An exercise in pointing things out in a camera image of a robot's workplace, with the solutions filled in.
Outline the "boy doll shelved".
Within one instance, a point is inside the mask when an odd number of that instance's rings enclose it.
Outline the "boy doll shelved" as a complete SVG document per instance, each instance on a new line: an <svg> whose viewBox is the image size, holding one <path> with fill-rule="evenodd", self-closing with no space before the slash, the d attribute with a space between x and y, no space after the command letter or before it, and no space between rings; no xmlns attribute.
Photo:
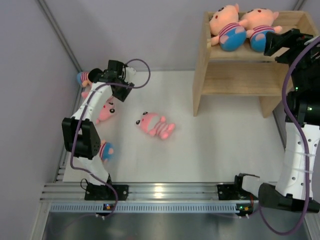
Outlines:
<svg viewBox="0 0 320 240"><path fill-rule="evenodd" d="M279 34L282 31L280 25L273 26L279 16L278 11L267 8L255 8L246 12L241 20L247 20L246 37L249 39L250 47L258 53L265 51L266 34L268 32Z"/></svg>
<svg viewBox="0 0 320 240"><path fill-rule="evenodd" d="M248 20L239 19L239 5L226 5L209 20L211 46L219 45L223 51L233 52L244 44Z"/></svg>

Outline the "boy doll back corner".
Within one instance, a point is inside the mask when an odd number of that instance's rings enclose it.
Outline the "boy doll back corner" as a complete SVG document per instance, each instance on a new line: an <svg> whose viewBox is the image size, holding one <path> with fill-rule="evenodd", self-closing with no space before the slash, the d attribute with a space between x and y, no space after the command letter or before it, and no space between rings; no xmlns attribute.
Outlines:
<svg viewBox="0 0 320 240"><path fill-rule="evenodd" d="M77 74L76 80L82 88L91 87L93 83L98 81L98 77L102 73L103 71L99 68L94 68L91 71L82 71Z"/></svg>

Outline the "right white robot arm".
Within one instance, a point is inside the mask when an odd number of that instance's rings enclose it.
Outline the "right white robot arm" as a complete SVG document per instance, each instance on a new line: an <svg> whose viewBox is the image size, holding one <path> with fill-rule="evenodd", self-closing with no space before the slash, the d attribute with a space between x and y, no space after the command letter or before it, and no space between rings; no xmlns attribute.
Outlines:
<svg viewBox="0 0 320 240"><path fill-rule="evenodd" d="M240 173L233 192L240 199L252 194L262 207L318 213L313 199L312 175L320 141L320 38L293 28L285 33L266 34L264 55L287 48L275 61L289 66L282 86L286 146L283 167L276 185L259 176Z"/></svg>

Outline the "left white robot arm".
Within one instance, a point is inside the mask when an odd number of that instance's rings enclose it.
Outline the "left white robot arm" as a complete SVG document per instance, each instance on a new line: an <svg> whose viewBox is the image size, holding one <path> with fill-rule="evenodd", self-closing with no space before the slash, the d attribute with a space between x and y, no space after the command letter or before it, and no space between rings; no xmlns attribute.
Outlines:
<svg viewBox="0 0 320 240"><path fill-rule="evenodd" d="M124 101L134 87L126 79L126 68L125 63L110 60L106 70L91 70L88 80L92 85L87 97L79 109L61 123L65 149L71 153L72 160L77 159L82 164L76 167L71 162L70 167L89 176L85 189L87 201L118 200L111 176L100 158L104 145L96 129L96 120L110 97Z"/></svg>

